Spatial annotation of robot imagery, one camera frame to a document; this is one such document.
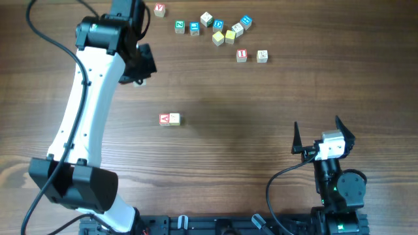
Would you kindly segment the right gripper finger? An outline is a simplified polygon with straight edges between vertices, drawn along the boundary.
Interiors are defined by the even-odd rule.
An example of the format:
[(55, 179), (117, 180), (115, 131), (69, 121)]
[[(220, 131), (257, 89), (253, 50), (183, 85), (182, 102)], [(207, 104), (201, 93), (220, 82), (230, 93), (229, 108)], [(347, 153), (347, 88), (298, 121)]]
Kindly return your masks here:
[(335, 117), (336, 127), (341, 131), (345, 140), (355, 140), (355, 135), (343, 124), (342, 120)]
[(293, 149), (302, 149), (302, 141), (297, 122), (294, 122)]

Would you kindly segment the red A letter block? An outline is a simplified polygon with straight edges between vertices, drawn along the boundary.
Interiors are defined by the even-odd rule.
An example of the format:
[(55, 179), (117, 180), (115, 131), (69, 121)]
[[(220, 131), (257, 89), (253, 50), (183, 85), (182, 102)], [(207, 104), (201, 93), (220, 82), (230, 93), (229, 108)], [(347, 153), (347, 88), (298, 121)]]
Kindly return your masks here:
[(159, 115), (159, 124), (161, 126), (169, 126), (170, 125), (170, 114), (160, 114)]

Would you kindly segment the plain wooden picture block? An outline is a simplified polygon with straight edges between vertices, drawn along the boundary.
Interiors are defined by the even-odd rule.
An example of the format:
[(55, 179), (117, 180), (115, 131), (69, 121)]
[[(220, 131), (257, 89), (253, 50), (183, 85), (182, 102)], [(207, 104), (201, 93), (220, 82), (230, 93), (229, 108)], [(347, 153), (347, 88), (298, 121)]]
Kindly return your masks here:
[(169, 124), (170, 125), (180, 125), (181, 124), (181, 115), (179, 113), (170, 113), (169, 114)]

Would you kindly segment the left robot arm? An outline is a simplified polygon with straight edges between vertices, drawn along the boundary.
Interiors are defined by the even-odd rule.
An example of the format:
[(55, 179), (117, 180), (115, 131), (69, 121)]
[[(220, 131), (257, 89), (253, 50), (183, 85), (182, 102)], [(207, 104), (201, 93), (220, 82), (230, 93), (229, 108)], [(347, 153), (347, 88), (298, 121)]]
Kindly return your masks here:
[(118, 176), (101, 168), (105, 123), (116, 86), (140, 84), (156, 72), (148, 44), (150, 10), (142, 1), (113, 1), (76, 27), (74, 82), (59, 131), (29, 175), (39, 197), (80, 212), (108, 234), (147, 234), (139, 211), (118, 194)]

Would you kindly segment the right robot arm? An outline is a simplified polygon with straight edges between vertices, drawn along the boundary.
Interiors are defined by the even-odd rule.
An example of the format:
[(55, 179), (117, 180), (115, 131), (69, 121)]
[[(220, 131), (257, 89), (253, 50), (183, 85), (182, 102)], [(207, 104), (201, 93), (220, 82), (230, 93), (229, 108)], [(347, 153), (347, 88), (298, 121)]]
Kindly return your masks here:
[(303, 163), (312, 163), (316, 191), (321, 207), (311, 209), (314, 234), (369, 234), (364, 207), (367, 178), (359, 170), (342, 170), (340, 160), (355, 145), (355, 135), (335, 117), (336, 129), (325, 131), (311, 146), (303, 146), (297, 124), (294, 124), (292, 154), (301, 154)]

